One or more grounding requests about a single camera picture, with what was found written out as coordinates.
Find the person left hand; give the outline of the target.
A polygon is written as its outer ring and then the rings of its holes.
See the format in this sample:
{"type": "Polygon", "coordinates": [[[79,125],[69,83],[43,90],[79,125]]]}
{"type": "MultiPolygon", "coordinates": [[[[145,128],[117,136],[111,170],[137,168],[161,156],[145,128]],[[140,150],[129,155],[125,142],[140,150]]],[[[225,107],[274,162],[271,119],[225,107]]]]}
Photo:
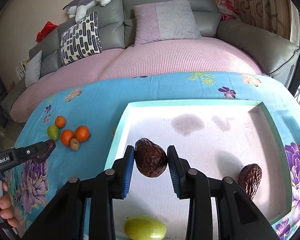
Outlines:
{"type": "Polygon", "coordinates": [[[2,180],[2,187],[4,189],[4,194],[0,198],[0,215],[3,219],[6,219],[8,224],[10,224],[14,228],[19,227],[19,221],[14,216],[14,207],[12,206],[10,195],[7,193],[8,185],[6,181],[2,180]]]}

